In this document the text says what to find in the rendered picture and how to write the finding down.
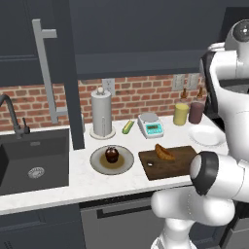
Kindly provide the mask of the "grey round plate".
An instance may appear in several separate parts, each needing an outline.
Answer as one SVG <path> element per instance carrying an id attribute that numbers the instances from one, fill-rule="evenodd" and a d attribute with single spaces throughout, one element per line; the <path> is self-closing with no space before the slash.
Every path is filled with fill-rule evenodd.
<path id="1" fill-rule="evenodd" d="M 123 146 L 114 145 L 114 148 L 118 151 L 119 157 L 113 163 L 107 161 L 105 156 L 108 146 L 100 147 L 91 154 L 89 162 L 95 171 L 104 175 L 118 175 L 131 169 L 134 163 L 133 153 Z"/>

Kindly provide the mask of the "dark purple jar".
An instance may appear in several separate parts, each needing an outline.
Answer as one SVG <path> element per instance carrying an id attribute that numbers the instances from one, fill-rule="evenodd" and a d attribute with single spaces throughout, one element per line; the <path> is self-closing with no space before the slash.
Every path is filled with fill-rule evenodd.
<path id="1" fill-rule="evenodd" d="M 202 103 L 193 102 L 191 104 L 189 122 L 194 125 L 199 124 L 202 118 L 203 110 L 204 110 L 204 105 Z"/>

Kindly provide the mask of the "grey wall switch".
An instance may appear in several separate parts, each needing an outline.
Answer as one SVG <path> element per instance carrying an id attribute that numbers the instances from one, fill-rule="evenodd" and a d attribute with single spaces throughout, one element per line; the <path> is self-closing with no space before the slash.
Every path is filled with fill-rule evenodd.
<path id="1" fill-rule="evenodd" d="M 172 90 L 182 90 L 185 84 L 185 75 L 184 74 L 175 74 L 172 80 Z"/>
<path id="2" fill-rule="evenodd" d="M 192 73 L 188 76 L 188 81 L 187 81 L 187 89 L 196 89 L 197 84 L 198 84 L 198 78 L 199 74 L 198 73 Z"/>

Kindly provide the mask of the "brown croissant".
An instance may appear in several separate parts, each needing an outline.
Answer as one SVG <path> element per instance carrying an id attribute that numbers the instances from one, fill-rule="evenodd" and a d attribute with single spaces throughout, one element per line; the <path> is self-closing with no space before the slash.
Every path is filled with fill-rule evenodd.
<path id="1" fill-rule="evenodd" d="M 155 146 L 155 151 L 161 160 L 175 160 L 175 157 L 160 144 Z"/>

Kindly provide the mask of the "dark wooden cutting board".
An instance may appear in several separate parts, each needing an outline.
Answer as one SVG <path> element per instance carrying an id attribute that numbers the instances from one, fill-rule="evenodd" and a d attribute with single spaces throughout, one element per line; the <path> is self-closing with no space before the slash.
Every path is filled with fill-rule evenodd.
<path id="1" fill-rule="evenodd" d="M 168 151 L 175 157 L 175 160 L 162 160 L 155 150 L 138 153 L 150 181 L 190 174 L 190 164 L 196 156 L 195 149 L 192 146 L 182 146 L 168 148 Z"/>

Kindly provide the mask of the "grey wall outlet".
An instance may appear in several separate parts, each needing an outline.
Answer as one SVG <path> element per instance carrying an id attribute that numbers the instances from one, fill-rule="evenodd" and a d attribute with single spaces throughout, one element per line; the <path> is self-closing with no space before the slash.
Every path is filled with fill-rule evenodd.
<path id="1" fill-rule="evenodd" d="M 115 94 L 115 79 L 114 78 L 103 79 L 102 86 L 105 90 L 108 90 L 112 94 Z"/>

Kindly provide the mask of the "dark grey drawer unit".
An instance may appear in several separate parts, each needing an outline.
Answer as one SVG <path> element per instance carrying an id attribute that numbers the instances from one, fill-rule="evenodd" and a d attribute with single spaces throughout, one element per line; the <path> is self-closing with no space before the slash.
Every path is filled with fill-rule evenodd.
<path id="1" fill-rule="evenodd" d="M 249 205 L 237 207 L 220 241 L 220 248 L 249 249 Z"/>

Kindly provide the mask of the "yellow-green corn cob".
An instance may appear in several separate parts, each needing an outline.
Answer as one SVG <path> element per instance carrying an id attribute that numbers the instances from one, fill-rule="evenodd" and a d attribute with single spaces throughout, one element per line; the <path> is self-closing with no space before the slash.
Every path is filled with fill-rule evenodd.
<path id="1" fill-rule="evenodd" d="M 134 124 L 134 121 L 129 120 L 129 121 L 126 123 L 126 125 L 124 126 L 124 128 L 123 128 L 123 130 L 122 130 L 122 133 L 123 133 L 123 134 L 128 134 L 128 133 L 130 132 L 130 130 L 131 130 L 133 124 Z"/>

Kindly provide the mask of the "white round plate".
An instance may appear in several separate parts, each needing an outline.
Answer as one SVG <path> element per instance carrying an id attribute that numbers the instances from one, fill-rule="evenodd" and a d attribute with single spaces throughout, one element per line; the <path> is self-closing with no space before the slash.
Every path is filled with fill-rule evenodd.
<path id="1" fill-rule="evenodd" d="M 226 135 L 217 127 L 198 124 L 190 128 L 190 138 L 205 147 L 217 147 L 226 142 Z"/>

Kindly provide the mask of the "grey dishwasher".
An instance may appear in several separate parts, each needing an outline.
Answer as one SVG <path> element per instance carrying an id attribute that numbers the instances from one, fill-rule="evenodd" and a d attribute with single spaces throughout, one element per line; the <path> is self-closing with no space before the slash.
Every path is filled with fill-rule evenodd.
<path id="1" fill-rule="evenodd" d="M 164 219 L 150 210 L 98 219 L 96 210 L 120 202 L 147 201 L 149 197 L 105 202 L 102 205 L 81 205 L 86 249 L 150 249 L 162 231 Z"/>

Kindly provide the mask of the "chocolate muffin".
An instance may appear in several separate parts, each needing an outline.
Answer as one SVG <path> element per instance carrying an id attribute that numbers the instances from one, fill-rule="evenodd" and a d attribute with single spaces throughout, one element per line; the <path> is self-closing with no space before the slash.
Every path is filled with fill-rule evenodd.
<path id="1" fill-rule="evenodd" d="M 108 147 L 105 151 L 106 160 L 110 163 L 115 163 L 118 161 L 119 152 L 115 147 Z"/>

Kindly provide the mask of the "yellow jar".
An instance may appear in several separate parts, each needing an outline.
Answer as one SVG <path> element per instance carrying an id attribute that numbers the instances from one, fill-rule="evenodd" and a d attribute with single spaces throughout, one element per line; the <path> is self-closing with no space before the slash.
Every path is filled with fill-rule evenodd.
<path id="1" fill-rule="evenodd" d="M 189 113 L 189 106 L 185 103 L 177 103 L 174 109 L 173 123 L 175 125 L 184 125 Z"/>

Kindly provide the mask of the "dark wall cabinets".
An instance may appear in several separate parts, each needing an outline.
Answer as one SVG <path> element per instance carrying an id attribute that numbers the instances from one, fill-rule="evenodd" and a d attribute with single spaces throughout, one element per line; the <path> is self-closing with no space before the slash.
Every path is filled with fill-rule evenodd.
<path id="1" fill-rule="evenodd" d="M 70 0 L 80 79 L 196 73 L 249 0 Z"/>

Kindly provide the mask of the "dark grey tap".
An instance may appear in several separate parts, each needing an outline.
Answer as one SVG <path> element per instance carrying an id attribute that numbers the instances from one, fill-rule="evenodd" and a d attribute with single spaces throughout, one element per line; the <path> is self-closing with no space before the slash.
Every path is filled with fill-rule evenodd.
<path id="1" fill-rule="evenodd" d="M 13 127 L 14 127 L 14 132 L 16 134 L 17 139 L 20 139 L 23 134 L 29 134 L 30 133 L 30 127 L 26 124 L 25 119 L 22 119 L 24 127 L 20 127 L 20 125 L 18 124 L 18 119 L 17 119 L 17 115 L 16 115 L 16 112 L 15 112 L 12 100 L 7 94 L 1 94 L 0 95 L 0 107 L 2 106 L 2 104 L 4 102 L 7 103 L 8 110 L 9 110 L 9 113 L 10 113 L 10 117 L 12 119 L 12 123 L 13 123 Z"/>

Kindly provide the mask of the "dark cabinet door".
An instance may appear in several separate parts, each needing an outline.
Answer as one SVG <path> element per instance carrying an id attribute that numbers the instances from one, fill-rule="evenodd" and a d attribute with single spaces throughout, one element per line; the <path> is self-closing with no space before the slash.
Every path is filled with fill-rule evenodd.
<path id="1" fill-rule="evenodd" d="M 57 107 L 68 114 L 53 124 L 42 78 L 32 20 L 43 29 L 55 29 L 45 39 L 47 59 Z M 78 77 L 73 46 L 70 0 L 0 0 L 0 93 L 7 93 L 33 127 L 70 125 L 73 148 L 85 147 Z"/>

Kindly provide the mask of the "brown bottle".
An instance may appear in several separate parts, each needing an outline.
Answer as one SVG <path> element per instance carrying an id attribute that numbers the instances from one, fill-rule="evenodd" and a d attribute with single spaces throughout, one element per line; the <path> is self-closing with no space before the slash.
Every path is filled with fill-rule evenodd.
<path id="1" fill-rule="evenodd" d="M 187 103 L 188 104 L 188 96 L 187 96 L 186 88 L 184 88 L 183 92 L 181 93 L 180 103 L 185 103 L 185 104 Z"/>
<path id="2" fill-rule="evenodd" d="M 196 101 L 201 103 L 201 104 L 204 104 L 204 98 L 203 98 L 203 90 L 202 90 L 202 87 L 199 88 L 199 91 L 198 91 L 198 94 L 196 96 Z"/>

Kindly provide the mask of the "black sink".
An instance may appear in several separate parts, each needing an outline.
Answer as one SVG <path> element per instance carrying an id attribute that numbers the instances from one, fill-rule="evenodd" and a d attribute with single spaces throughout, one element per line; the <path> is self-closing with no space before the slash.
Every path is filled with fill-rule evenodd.
<path id="1" fill-rule="evenodd" d="M 0 196 L 68 185 L 68 128 L 0 136 Z"/>

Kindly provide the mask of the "white kitchen scale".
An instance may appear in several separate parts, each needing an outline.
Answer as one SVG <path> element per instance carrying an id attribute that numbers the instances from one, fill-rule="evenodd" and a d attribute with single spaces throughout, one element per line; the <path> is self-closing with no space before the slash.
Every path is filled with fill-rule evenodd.
<path id="1" fill-rule="evenodd" d="M 164 135 L 163 124 L 154 112 L 140 114 L 137 123 L 146 139 L 160 138 Z"/>

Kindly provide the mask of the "grey paper towel holder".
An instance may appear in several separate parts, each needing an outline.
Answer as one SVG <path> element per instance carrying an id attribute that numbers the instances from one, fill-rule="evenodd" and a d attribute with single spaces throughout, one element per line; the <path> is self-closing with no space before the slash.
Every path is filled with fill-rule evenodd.
<path id="1" fill-rule="evenodd" d="M 112 126 L 111 93 L 103 87 L 91 93 L 92 128 L 89 134 L 98 140 L 110 139 L 116 131 Z"/>

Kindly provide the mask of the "dark base cabinet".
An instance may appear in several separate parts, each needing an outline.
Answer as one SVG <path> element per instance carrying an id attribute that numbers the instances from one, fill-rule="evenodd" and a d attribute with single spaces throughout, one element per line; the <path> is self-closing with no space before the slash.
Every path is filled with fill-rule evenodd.
<path id="1" fill-rule="evenodd" d="M 1 215 L 0 249 L 86 249 L 79 205 Z"/>

